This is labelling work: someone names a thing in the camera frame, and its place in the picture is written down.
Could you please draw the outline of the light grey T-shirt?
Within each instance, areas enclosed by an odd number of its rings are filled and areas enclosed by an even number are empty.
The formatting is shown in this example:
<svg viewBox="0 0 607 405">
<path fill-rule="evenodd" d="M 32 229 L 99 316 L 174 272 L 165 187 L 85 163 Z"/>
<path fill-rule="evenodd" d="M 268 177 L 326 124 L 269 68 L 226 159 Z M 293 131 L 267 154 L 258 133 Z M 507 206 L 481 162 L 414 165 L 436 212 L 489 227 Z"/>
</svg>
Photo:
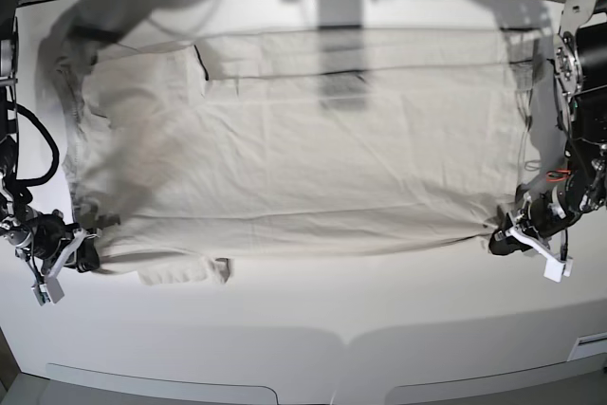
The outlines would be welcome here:
<svg viewBox="0 0 607 405">
<path fill-rule="evenodd" d="M 73 36 L 49 69 L 101 272 L 226 281 L 241 258 L 481 239 L 520 178 L 537 30 L 325 29 L 143 52 Z M 322 73 L 365 70 L 356 77 Z"/>
</svg>

